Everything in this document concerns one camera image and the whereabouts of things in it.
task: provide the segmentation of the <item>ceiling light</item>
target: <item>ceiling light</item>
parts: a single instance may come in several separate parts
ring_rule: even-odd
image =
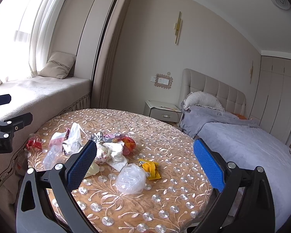
[[[272,0],[273,4],[275,4],[278,8],[283,10],[288,10],[291,8],[288,0]]]

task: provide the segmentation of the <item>nightstand top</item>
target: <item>nightstand top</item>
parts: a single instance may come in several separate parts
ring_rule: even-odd
[[[162,102],[156,102],[152,100],[146,100],[146,104],[149,106],[149,108],[156,108],[156,109],[163,109],[163,110],[171,110],[176,112],[181,112],[180,109],[178,109],[175,105],[170,103],[162,103]]]

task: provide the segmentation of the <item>ceiling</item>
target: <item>ceiling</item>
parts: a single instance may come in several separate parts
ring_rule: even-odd
[[[235,27],[262,55],[291,59],[291,9],[271,0],[194,0]]]

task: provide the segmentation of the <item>window seat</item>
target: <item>window seat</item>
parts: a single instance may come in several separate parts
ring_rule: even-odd
[[[15,132],[13,152],[0,154],[0,214],[12,229],[15,228],[13,204],[16,201],[20,169],[15,168],[18,153],[30,133],[35,133],[53,117],[90,107],[90,80],[79,78],[45,78],[36,76],[0,85],[0,95],[10,94],[11,102],[0,106],[0,121],[30,112],[31,125]]]

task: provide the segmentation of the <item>blue textured pad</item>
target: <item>blue textured pad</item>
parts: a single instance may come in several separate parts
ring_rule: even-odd
[[[200,140],[195,140],[193,148],[194,154],[207,175],[212,187],[222,192],[225,184],[221,168]]]
[[[83,148],[81,152],[78,153],[80,154],[78,159],[67,173],[67,189],[70,192],[79,188],[84,176],[97,155],[97,147],[94,141],[90,140],[86,145],[86,148]]]

